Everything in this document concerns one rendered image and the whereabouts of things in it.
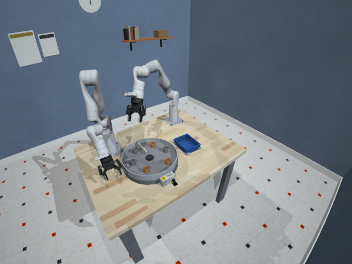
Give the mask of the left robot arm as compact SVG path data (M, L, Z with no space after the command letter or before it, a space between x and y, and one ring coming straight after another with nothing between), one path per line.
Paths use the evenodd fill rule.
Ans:
M138 78L148 78L149 74L159 71L158 83L165 92L168 99L173 100L169 103L169 121L177 122L178 121L178 102L179 102L179 93L178 91L171 90L170 81L165 75L160 63L158 60L153 60L148 62L146 65L141 67L134 67L133 77L134 77L134 87L133 92L126 92L124 96L127 97L136 97L144 99L144 89L145 83L138 80ZM150 73L151 72L151 73Z

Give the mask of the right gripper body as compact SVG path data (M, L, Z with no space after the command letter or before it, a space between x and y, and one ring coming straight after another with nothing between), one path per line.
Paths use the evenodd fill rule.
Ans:
M113 167L110 167L109 164L112 164L114 166L115 162L111 156L111 154L105 158L100 159L101 163L102 163L102 167L105 168L105 165L107 165L107 169L106 170L110 170L113 169Z

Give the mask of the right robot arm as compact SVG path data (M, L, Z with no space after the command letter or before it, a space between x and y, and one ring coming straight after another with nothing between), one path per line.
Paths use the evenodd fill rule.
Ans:
M98 156L95 161L117 152L117 144L112 129L112 122L109 115L101 116L105 108L100 77L97 70L82 70L79 73L79 81L82 95L85 101L87 119L95 125L88 126L86 133L95 145ZM90 96L87 86L95 86L94 92ZM100 117L101 116L101 117ZM105 128L105 129L103 129ZM101 135L103 139L97 136Z

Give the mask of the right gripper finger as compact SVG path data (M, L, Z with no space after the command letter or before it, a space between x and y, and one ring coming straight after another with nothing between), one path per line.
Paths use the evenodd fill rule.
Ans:
M121 165L121 163L120 163L120 161L119 161L119 159L116 159L115 161L114 161L115 163L117 163L118 164L118 166L116 166L116 165L112 165L112 164L109 164L109 166L110 167L113 167L114 169L117 169L118 170L118 173L119 173L119 175L121 176L122 175L122 172L121 172L121 168L122 168L122 165Z
M104 167L104 171L102 172L102 166L98 166L98 171L100 175L103 175L105 180L108 181L108 177L106 175L106 169L107 169L107 165L105 165Z

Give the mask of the blue open-top crate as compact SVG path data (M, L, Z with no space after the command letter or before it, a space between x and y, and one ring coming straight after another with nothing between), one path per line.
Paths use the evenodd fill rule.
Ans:
M173 140L175 142L175 145L178 146L183 152L186 152L186 153L192 153L198 150L198 148L201 145L189 134L182 135Z

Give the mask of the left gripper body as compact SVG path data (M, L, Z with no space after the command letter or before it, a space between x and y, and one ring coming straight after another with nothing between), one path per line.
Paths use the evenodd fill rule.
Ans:
M132 106L134 107L132 112L137 112L135 107L137 107L139 111L141 110L141 106L143 104L143 100L144 99L136 98L136 97L132 97L131 98L131 108L132 108Z

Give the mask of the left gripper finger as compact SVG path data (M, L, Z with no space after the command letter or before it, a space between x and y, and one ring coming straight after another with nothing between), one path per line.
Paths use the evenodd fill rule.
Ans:
M128 115L128 121L131 121L131 115L133 114L132 110L133 110L133 106L131 108L131 105L127 105L127 109L126 109L126 114Z
M142 110L139 111L138 108L135 107L137 113L139 114L139 123L142 122L142 117L146 115L146 106L142 105L141 108Z

